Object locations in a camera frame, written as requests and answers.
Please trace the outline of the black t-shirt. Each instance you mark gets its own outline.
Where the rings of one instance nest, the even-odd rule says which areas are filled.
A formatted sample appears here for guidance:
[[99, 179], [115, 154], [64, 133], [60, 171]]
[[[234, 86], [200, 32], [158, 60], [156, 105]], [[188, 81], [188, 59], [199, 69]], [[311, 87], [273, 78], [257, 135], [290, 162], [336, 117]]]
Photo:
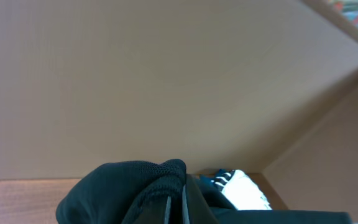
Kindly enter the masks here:
[[[56, 209], [58, 223], [133, 223], [143, 207], [171, 197], [169, 223], [183, 223], [182, 190], [186, 164], [170, 159], [106, 163], [82, 178]], [[218, 189], [196, 183], [219, 223], [352, 223], [345, 212], [237, 210]]]

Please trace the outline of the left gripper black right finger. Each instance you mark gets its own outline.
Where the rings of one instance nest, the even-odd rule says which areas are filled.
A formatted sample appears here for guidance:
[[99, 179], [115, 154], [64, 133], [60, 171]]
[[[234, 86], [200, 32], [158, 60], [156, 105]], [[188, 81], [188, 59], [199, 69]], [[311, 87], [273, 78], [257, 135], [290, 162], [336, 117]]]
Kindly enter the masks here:
[[184, 224], [218, 224], [218, 220], [210, 210], [195, 178], [186, 175], [182, 190], [182, 220]]

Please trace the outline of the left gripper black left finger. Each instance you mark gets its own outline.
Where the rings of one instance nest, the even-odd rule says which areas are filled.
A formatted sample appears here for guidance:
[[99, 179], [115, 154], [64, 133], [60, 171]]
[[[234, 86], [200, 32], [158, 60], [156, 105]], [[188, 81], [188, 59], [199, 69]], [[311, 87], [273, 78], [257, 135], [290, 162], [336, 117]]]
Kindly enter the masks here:
[[170, 196], [148, 203], [133, 224], [169, 224], [171, 204]]

